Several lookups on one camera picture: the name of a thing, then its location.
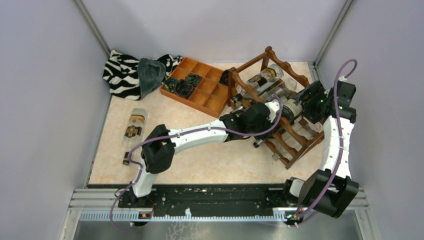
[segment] purple tube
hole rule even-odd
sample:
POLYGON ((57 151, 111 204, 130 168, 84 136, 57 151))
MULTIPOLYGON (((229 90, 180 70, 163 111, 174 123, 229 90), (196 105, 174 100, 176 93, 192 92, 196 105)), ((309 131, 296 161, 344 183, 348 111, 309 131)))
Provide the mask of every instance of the purple tube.
POLYGON ((134 227, 130 227, 130 228, 127 228, 127 229, 124 229, 124 228, 120 228, 119 226, 117 226, 116 224, 115 224, 115 222, 114 222, 114 220, 113 220, 113 213, 114 213, 114 208, 115 208, 115 205, 117 204, 117 202, 118 202, 118 200, 122 197, 122 195, 124 195, 124 193, 128 190, 128 189, 130 189, 132 186, 134 185, 134 183, 133 182, 131 182, 128 186, 126 186, 121 192, 120 192, 120 194, 118 195, 118 197, 117 198, 115 198, 115 201, 113 201, 113 204, 112 204, 112 207, 110 208, 110 214, 109 214, 109 219, 110 219, 110 223, 113 225, 113 227, 114 228, 116 228, 116 229, 118 229, 119 231, 121 231, 121 232, 130 232, 130 231, 132 231, 132 230, 134 230, 134 227))
MULTIPOLYGON (((283 114, 283 106, 281 104, 280 98, 276 94, 273 94, 272 97, 275 98, 276 100, 278 100, 279 111, 278 111, 278 116, 276 118, 277 120, 267 130, 261 131, 261 132, 258 132, 258 133, 244 133, 244 132, 238 132, 238 131, 234 131, 234 130, 231 130, 231 129, 227 129, 225 127, 219 127, 219 126, 212 126, 212 127, 210 127, 210 129, 212 129, 212 130, 223 130, 223 131, 226 131, 228 133, 237 134, 237 135, 240 135, 240 136, 243 136, 243 137, 256 137, 256 136, 261 136, 261 135, 264 135, 264 134, 271 132, 278 125, 278 123, 279 123, 278 120, 281 118, 281 116, 283 114)), ((179 135, 184 136, 186 134, 192 134, 192 133, 196 133, 196 132, 200 132, 200 131, 205 131, 205 130, 208 130, 208 129, 209 129, 208 127, 192 129, 192 130, 188 130, 188 131, 185 131, 185 132, 181 132, 179 135)), ((158 137, 154 137, 154 138, 145 140, 145 141, 135 145, 128 152, 128 161, 132 164, 137 164, 138 166, 140 166, 140 168, 143 168, 143 165, 140 162, 132 160, 133 153, 136 149, 138 149, 139 147, 141 147, 145 144, 148 144, 148 143, 152 143, 152 142, 159 141, 159 140, 171 139, 171 138, 175 138, 175 137, 178 137, 178 134, 168 135, 168 136, 158 136, 158 137)))
MULTIPOLYGON (((333 87, 333 98, 334 98, 334 108, 335 108, 335 118, 337 120, 337 130, 338 130, 338 135, 340 137, 343 136, 342 133, 342 124, 340 122, 340 112, 339 112, 339 103, 337 102, 337 85, 339 82, 339 78, 342 74, 343 69, 346 67, 346 65, 348 65, 350 62, 354 62, 354 66, 352 68, 352 70, 346 74, 346 78, 349 77, 357 68, 358 65, 358 61, 356 59, 349 59, 347 60, 345 63, 343 63, 343 65, 340 67, 340 69, 337 72, 337 75, 335 76, 335 80, 334 80, 334 87, 333 87)), ((327 189, 329 188, 330 184, 332 183, 332 181, 334 180, 337 170, 339 170, 339 166, 340 163, 342 161, 342 154, 343 154, 343 147, 345 146, 343 143, 343 139, 339 138, 339 142, 340 142, 340 149, 338 150, 338 157, 337 157, 337 161, 335 162, 335 166, 334 169, 331 173, 330 178, 328 179, 327 183, 325 184, 324 188, 321 190, 321 192, 319 193, 318 197, 316 197, 316 199, 312 202, 312 204, 304 211, 304 212, 300 212, 300 210, 302 209, 302 206, 299 206, 296 210, 296 215, 297 217, 304 217, 306 214, 308 214, 319 202, 320 200, 323 198, 324 194, 326 193, 327 189)))

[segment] wooden tray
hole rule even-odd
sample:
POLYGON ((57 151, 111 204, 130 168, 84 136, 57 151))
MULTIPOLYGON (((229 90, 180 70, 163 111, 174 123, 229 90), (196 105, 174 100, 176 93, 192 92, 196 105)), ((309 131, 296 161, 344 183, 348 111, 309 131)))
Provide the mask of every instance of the wooden tray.
POLYGON ((219 118, 227 103, 228 95, 228 87, 219 83, 223 71, 185 57, 170 76, 180 80, 185 79, 190 73, 197 74, 202 79, 188 99, 165 90, 164 85, 160 87, 160 93, 205 114, 219 118))

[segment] marble surface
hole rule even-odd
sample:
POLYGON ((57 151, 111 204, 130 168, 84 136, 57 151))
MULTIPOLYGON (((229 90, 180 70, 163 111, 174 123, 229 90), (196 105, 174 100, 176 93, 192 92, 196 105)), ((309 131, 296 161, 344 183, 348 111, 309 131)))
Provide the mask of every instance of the marble surface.
MULTIPOLYGON (((238 67, 243 63, 210 64, 225 70, 238 67)), ((311 81, 306 62, 291 62, 293 70, 305 75, 311 81)), ((246 81, 260 71, 256 63, 240 74, 246 81)), ((165 124, 168 129, 188 128, 212 122, 215 118, 195 110, 180 102, 161 95, 159 90, 152 92, 140 101, 112 97, 109 111, 100 138, 97 154, 93 163, 89 184, 127 184, 134 180, 137 166, 122 165, 125 152, 123 136, 133 108, 144 108, 148 112, 143 138, 152 129, 165 124)), ((229 113, 226 107, 222 114, 229 113)), ((307 136, 305 130, 300 134, 307 136)), ((323 144, 319 144, 289 170, 280 160, 272 158, 273 153, 265 145, 254 148, 253 138, 213 143, 185 150, 174 156, 172 166, 158 175, 156 184, 240 184, 240 183, 282 183, 290 177, 307 179, 320 166, 323 144)), ((134 152, 135 161, 140 161, 140 152, 134 152)))

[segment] lavender wall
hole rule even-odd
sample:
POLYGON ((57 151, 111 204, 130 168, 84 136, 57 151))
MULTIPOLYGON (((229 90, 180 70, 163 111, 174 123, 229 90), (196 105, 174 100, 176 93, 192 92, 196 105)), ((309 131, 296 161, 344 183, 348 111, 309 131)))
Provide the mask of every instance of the lavender wall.
POLYGON ((84 0, 110 48, 138 58, 181 54, 246 62, 272 46, 317 57, 346 0, 84 0))
POLYGON ((424 1, 357 1, 320 66, 357 58, 350 168, 384 240, 423 239, 424 1))
POLYGON ((0 1, 0 239, 57 239, 108 87, 70 0, 0 1))

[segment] purple cable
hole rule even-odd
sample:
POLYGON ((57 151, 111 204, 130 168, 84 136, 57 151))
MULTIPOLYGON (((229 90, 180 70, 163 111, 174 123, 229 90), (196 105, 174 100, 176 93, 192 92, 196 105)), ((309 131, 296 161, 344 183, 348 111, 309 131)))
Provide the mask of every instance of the purple cable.
MULTIPOLYGON (((261 131, 261 132, 258 132, 258 133, 244 133, 244 132, 238 132, 238 131, 234 131, 234 130, 231 130, 231 129, 227 129, 227 128, 225 128, 225 127, 211 126, 210 128, 209 128, 209 127, 202 127, 202 128, 197 128, 197 129, 192 129, 192 130, 188 130, 188 131, 180 132, 180 133, 179 133, 179 135, 180 135, 180 136, 184 136, 184 135, 187 135, 187 134, 192 134, 192 133, 196 133, 196 132, 200 132, 200 131, 208 131, 208 130, 223 130, 223 131, 226 131, 226 132, 228 132, 228 133, 237 134, 237 135, 240 135, 240 136, 243 136, 243 137, 256 137, 256 136, 261 136, 261 135, 267 134, 267 133, 271 132, 271 131, 272 131, 272 130, 273 130, 273 129, 274 129, 274 128, 278 125, 278 123, 280 122, 281 116, 282 116, 282 114, 283 114, 283 106, 282 106, 282 104, 281 104, 281 100, 280 100, 280 98, 279 98, 276 94, 273 94, 273 95, 272 95, 272 97, 278 101, 278 105, 279 105, 278 116, 277 116, 277 118, 275 119, 274 124, 273 124, 270 128, 268 128, 267 130, 265 130, 265 131, 261 131)), ((140 179, 140 177, 141 177, 141 175, 142 175, 142 171, 143 171, 143 164, 141 164, 141 162, 138 162, 138 161, 134 161, 134 160, 132 160, 132 156, 133 156, 134 151, 135 151, 136 149, 138 149, 139 147, 141 147, 141 146, 145 145, 145 144, 152 143, 152 142, 155 142, 155 141, 165 140, 165 139, 176 138, 176 137, 178 137, 179 135, 178 135, 178 134, 174 134, 174 135, 158 136, 158 137, 154 137, 154 138, 151 138, 151 139, 147 139, 147 140, 145 140, 145 141, 143 141, 143 142, 141 142, 141 143, 139 143, 139 144, 135 145, 135 146, 134 146, 134 147, 133 147, 133 148, 132 148, 132 149, 128 152, 128 161, 129 161, 130 163, 132 163, 132 164, 137 164, 140 168, 139 168, 139 170, 138 170, 137 178, 136 178, 136 179, 135 179, 132 183, 130 183, 128 186, 126 186, 126 187, 124 188, 124 190, 122 190, 122 191, 120 192, 120 194, 118 195, 118 197, 117 197, 117 198, 115 199, 115 201, 113 202, 112 207, 110 208, 110 214, 109 214, 110 222, 111 222, 111 223, 112 223, 112 225, 113 225, 116 229, 118 229, 119 231, 121 231, 121 232, 129 232, 129 231, 132 231, 132 230, 134 229, 134 227, 130 227, 130 228, 128 228, 128 229, 120 228, 120 227, 118 227, 118 226, 114 223, 114 221, 113 221, 113 211, 114 211, 114 208, 115 208, 115 204, 117 204, 118 200, 122 197, 122 195, 123 195, 123 194, 124 194, 124 193, 125 193, 128 189, 130 189, 130 187, 132 187, 134 184, 136 184, 136 183, 139 181, 139 179, 140 179)))
POLYGON ((316 197, 316 199, 312 202, 312 204, 304 212, 301 212, 301 213, 299 213, 299 212, 302 209, 302 206, 299 206, 297 208, 296 215, 297 215, 298 218, 304 217, 307 213, 309 213, 320 202, 321 198, 323 198, 323 196, 326 193, 327 189, 329 188, 330 184, 334 180, 336 173, 337 173, 337 170, 339 170, 340 163, 342 162, 343 147, 345 145, 343 143, 343 138, 341 138, 343 136, 343 132, 342 132, 342 123, 340 122, 339 103, 337 102, 337 86, 338 86, 339 78, 342 74, 343 69, 346 67, 346 65, 348 65, 351 62, 354 62, 355 65, 353 66, 352 70, 348 74, 346 74, 345 78, 349 77, 355 71, 355 69, 357 68, 357 65, 358 65, 358 61, 356 59, 349 59, 345 63, 343 63, 343 65, 341 65, 340 69, 337 72, 337 75, 335 76, 335 80, 334 80, 333 98, 334 98, 335 118, 337 120, 338 135, 340 136, 340 138, 339 138, 340 149, 338 150, 338 156, 337 156, 337 160, 335 162, 334 169, 331 173, 330 178, 328 179, 327 183, 325 184, 324 188, 321 190, 321 192, 316 197))
MULTIPOLYGON (((136 178, 136 182, 140 179, 140 176, 142 175, 142 171, 141 170, 139 170, 138 171, 138 174, 137 174, 137 178, 136 178)), ((119 193, 119 195, 118 195, 118 197, 117 198, 115 198, 115 201, 113 201, 113 204, 112 204, 112 207, 110 208, 110 214, 109 214, 109 219, 110 219, 110 223, 112 223, 112 225, 113 225, 113 227, 115 227, 116 229, 118 229, 119 231, 121 231, 121 232, 130 232, 130 231, 132 231, 132 230, 134 230, 134 227, 130 227, 130 228, 127 228, 127 229, 124 229, 124 228, 120 228, 119 226, 117 226, 116 224, 115 224, 115 222, 114 222, 114 219, 113 219, 113 216, 114 216, 114 208, 115 208, 115 205, 117 204, 117 202, 118 202, 118 200, 122 197, 122 195, 124 195, 124 193, 128 190, 128 189, 130 189, 133 185, 134 185, 135 183, 134 182, 131 182, 130 184, 128 184, 128 186, 126 186, 120 193, 119 193)))

